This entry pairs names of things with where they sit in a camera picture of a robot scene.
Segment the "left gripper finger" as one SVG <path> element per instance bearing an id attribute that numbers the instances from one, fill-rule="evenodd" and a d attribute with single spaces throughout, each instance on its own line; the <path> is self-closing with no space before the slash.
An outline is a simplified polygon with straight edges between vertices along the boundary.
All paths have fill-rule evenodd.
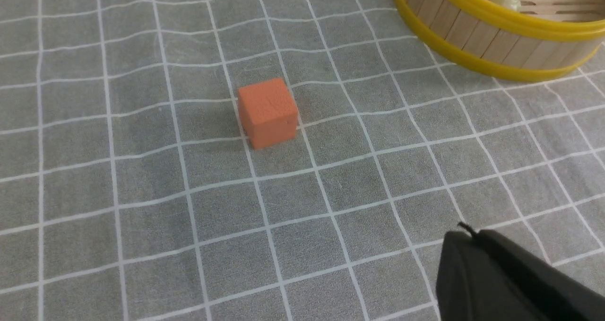
<path id="1" fill-rule="evenodd" d="M 494 230 L 445 233 L 436 279 L 443 321 L 602 321 L 605 300 Z"/>

